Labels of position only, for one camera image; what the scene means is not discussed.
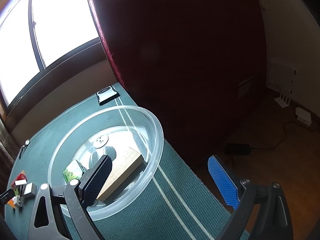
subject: screw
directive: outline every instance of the screw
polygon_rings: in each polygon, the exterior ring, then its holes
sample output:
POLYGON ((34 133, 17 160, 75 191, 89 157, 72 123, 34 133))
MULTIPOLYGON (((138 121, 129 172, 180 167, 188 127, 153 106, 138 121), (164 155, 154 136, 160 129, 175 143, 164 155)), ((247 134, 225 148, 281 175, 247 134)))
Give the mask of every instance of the screw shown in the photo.
POLYGON ((241 182, 244 185, 249 185, 251 183, 251 181, 249 179, 242 179, 241 182))
POLYGON ((272 183, 272 185, 274 188, 280 188, 280 184, 277 182, 272 183))

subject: bowl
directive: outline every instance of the bowl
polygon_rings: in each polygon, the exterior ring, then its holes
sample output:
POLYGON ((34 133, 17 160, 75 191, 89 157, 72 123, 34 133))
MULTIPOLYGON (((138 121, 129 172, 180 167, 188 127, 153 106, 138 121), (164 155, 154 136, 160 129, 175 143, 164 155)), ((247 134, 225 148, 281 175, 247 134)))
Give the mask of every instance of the bowl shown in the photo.
MULTIPOLYGON (((92 220, 107 218, 131 204, 147 187, 159 165, 163 150, 160 122, 138 106, 113 106, 97 111, 77 123, 59 142, 49 163, 51 187, 66 185, 64 169, 72 160, 90 169, 103 155, 120 158, 131 147, 143 163, 104 201, 87 208, 92 220)), ((70 217, 67 206, 63 214, 70 217)))

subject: teal tablecloth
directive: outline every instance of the teal tablecloth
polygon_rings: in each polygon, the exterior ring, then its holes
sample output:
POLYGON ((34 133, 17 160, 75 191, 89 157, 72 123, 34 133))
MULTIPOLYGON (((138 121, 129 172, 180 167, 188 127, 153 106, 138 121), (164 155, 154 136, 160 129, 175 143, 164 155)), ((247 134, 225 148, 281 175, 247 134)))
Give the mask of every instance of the teal tablecloth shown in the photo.
MULTIPOLYGON (((56 146, 79 121, 95 111, 116 105, 136 105, 119 83, 120 97, 99 106, 95 95, 63 112, 31 139, 21 160, 13 166, 11 181, 25 170, 38 187, 47 182, 48 166, 56 146)), ((33 199, 20 210, 5 207, 5 220, 18 240, 28 238, 33 199)), ((215 239, 230 214, 209 192, 167 141, 159 168, 141 195, 128 207, 103 220, 95 221, 105 239, 215 239)), ((74 239, 79 239, 66 217, 74 239)), ((247 239, 244 232, 241 239, 247 239)))

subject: curtain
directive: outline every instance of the curtain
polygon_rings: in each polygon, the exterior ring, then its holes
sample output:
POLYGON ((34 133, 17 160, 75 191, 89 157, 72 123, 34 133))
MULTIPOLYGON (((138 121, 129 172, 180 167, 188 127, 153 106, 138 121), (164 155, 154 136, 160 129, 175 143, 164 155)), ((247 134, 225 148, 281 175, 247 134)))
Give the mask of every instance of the curtain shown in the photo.
MULTIPOLYGON (((7 189, 10 172, 18 152, 18 146, 0 119, 0 194, 7 189)), ((0 213, 4 215, 3 207, 0 207, 0 213)))

